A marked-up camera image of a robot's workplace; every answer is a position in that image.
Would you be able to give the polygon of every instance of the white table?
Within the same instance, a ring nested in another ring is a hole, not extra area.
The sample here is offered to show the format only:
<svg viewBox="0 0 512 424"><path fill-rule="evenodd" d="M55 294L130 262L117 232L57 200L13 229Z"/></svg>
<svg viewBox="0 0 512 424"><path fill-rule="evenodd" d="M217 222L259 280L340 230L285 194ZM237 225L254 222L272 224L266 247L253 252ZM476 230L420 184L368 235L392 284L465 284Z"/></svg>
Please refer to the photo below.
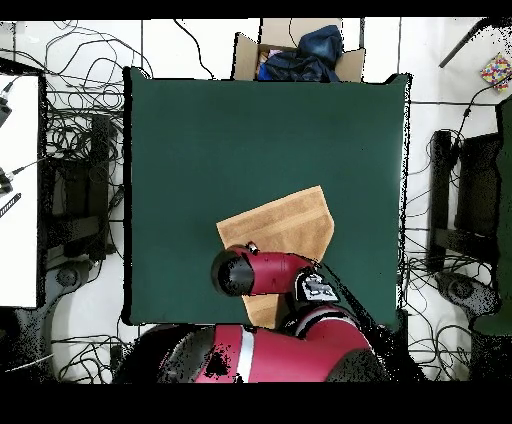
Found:
<svg viewBox="0 0 512 424"><path fill-rule="evenodd" d="M13 78L0 74L0 91ZM37 77L17 79L8 106L12 112L0 127L0 167L6 173L37 160ZM0 306L36 307L37 165L16 175L11 184L13 191L0 197L0 207L16 193L22 197L0 218Z"/></svg>

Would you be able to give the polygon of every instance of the black stand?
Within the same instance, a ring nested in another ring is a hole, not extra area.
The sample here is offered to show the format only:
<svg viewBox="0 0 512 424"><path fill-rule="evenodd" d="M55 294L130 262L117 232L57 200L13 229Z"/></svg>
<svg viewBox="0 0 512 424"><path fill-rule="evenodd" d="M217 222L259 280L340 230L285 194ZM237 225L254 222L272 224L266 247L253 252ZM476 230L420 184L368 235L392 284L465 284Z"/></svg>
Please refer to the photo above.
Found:
<svg viewBox="0 0 512 424"><path fill-rule="evenodd" d="M446 250L493 265L498 260L496 241L497 176L494 168L499 151L497 134L468 138L461 150L456 230L447 229L450 186L451 135L436 131L431 143L431 188L429 238L426 266L439 272Z"/></svg>
<svg viewBox="0 0 512 424"><path fill-rule="evenodd" d="M43 162L46 249L63 245L63 256L68 258L82 254L93 262L106 258L110 130L106 116L94 116L89 160ZM55 208L60 208L57 215Z"/></svg>
<svg viewBox="0 0 512 424"><path fill-rule="evenodd" d="M470 41L479 31L484 29L485 27L489 26L491 24L490 20L488 18L481 19L478 21L475 25L473 25L473 28L471 28L468 33L460 40L457 45L454 47L454 49L448 53L448 56L446 56L443 61L439 64L440 68L444 68L450 60L453 59L453 57L459 52L462 47L464 47L468 41Z"/></svg>

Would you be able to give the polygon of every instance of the colorful box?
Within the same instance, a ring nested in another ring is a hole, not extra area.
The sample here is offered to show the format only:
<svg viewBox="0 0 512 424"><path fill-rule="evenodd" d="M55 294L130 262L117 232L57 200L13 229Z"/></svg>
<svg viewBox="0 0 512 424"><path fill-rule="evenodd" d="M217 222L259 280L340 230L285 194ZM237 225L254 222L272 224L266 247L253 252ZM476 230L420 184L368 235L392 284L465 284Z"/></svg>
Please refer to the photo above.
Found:
<svg viewBox="0 0 512 424"><path fill-rule="evenodd" d="M511 72L512 65L507 59L503 57L501 53L499 53L489 62L489 64L484 69L480 71L480 75L482 75L482 78L488 83L495 84L496 82L505 78ZM507 79L503 83L496 85L494 88L496 88L499 92L502 92L508 88L509 83L510 79Z"/></svg>

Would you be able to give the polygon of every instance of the brown cloth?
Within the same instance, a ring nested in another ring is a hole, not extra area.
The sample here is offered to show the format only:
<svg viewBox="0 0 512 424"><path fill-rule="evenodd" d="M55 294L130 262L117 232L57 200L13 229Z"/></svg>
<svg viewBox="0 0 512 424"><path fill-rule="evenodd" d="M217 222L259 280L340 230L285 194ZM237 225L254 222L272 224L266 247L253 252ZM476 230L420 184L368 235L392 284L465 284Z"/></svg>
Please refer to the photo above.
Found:
<svg viewBox="0 0 512 424"><path fill-rule="evenodd" d="M254 242L266 252L296 253L320 261L334 221L320 186L299 191L217 223L224 247ZM243 296L253 325L274 328L279 295Z"/></svg>

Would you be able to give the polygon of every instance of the green table surface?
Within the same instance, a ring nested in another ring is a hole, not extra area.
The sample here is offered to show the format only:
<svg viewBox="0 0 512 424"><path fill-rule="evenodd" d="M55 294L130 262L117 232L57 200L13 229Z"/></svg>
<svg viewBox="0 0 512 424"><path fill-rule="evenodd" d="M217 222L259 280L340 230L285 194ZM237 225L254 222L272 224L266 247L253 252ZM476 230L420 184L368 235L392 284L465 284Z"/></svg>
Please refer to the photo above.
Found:
<svg viewBox="0 0 512 424"><path fill-rule="evenodd" d="M393 323L407 75L386 84L132 83L130 322L248 323L210 280L216 222L320 185L324 261Z"/></svg>

